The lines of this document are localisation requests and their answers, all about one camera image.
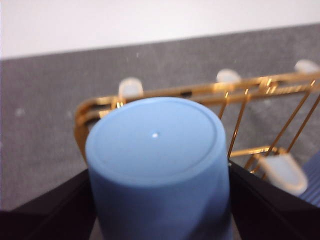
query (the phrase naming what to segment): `gray carpet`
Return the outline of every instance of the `gray carpet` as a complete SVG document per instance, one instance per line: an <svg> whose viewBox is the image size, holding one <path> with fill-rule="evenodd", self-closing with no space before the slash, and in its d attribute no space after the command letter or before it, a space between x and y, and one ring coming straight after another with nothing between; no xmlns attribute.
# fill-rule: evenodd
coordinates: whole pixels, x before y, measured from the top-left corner
<svg viewBox="0 0 320 240"><path fill-rule="evenodd" d="M85 168L73 138L73 113L83 100L115 94L123 78L145 90L211 83L222 68L243 77L292 72L297 60L320 63L320 24L1 61L1 207L13 209ZM301 96L250 104L236 149L270 143ZM308 111L312 96L301 112ZM233 132L235 107L223 123ZM288 142L302 121L288 129ZM317 109L292 149L303 163L320 149Z"/></svg>

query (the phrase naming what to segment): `white rubber cap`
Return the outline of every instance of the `white rubber cap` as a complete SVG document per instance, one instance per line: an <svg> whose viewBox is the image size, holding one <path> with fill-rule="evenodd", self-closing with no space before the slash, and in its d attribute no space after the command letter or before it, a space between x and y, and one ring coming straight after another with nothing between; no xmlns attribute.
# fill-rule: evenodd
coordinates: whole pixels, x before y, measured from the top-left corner
<svg viewBox="0 0 320 240"><path fill-rule="evenodd" d="M232 69L221 69L216 75L218 83L238 83L241 81L241 76Z"/></svg>
<svg viewBox="0 0 320 240"><path fill-rule="evenodd" d="M308 187L308 179L290 153L259 159L272 185L299 196Z"/></svg>
<svg viewBox="0 0 320 240"><path fill-rule="evenodd" d="M308 59L301 59L296 62L294 69L304 74L312 74L320 71L320 66Z"/></svg>
<svg viewBox="0 0 320 240"><path fill-rule="evenodd" d="M118 96L120 98L134 98L144 94L142 83L135 77L123 79L119 84Z"/></svg>

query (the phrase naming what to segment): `blue cylinder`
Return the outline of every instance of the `blue cylinder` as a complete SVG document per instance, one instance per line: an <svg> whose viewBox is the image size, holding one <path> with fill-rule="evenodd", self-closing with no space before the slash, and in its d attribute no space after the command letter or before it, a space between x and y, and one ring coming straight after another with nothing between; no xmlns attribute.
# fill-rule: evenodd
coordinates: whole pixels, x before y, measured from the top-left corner
<svg viewBox="0 0 320 240"><path fill-rule="evenodd" d="M106 240L232 238L225 131L205 106L128 103L96 123L85 152Z"/></svg>

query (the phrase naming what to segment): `gold wire rack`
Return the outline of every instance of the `gold wire rack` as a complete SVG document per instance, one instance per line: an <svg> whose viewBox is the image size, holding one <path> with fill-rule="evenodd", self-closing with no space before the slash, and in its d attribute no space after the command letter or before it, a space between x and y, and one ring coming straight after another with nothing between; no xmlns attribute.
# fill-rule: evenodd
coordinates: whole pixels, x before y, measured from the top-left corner
<svg viewBox="0 0 320 240"><path fill-rule="evenodd" d="M233 135L230 140L227 156L228 158L248 156L248 160L246 161L244 168L249 170L250 168L253 168L255 160L258 160L262 156L266 157L270 154L280 155L290 152L300 133L310 119L312 113L316 109L320 101L320 94L317 96L312 107L306 114L296 134L292 137L289 146L287 148L278 147L277 143L281 136L285 133L289 124L297 115L298 111L306 102L307 98L311 94L320 93L319 79L320 71L308 74L294 72L245 78L237 83L209 83L151 90L143 92L143 95L139 97L121 98L116 95L95 97L84 101L78 106L75 113L74 137L81 151L83 159L86 161L85 143L89 134L89 126L103 118L110 111L116 108L121 108L126 103L151 97L184 98L195 101L207 107L220 106L218 113L218 117L220 119L223 117L227 106L232 104L240 104L240 109L234 126ZM274 97L285 97L289 95L302 95L302 98L297 103L297 106L290 114L287 121L281 128L280 132L275 136L271 144L241 150L233 150L244 110L249 102ZM254 168L250 170L250 172L256 173L259 170L259 167L260 165L256 164Z"/></svg>

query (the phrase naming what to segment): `white wall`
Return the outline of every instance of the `white wall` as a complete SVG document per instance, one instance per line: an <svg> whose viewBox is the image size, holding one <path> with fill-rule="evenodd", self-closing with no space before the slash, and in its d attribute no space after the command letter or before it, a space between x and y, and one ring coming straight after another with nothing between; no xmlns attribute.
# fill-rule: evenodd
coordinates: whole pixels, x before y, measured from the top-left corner
<svg viewBox="0 0 320 240"><path fill-rule="evenodd" d="M320 0L2 0L1 57L320 22Z"/></svg>

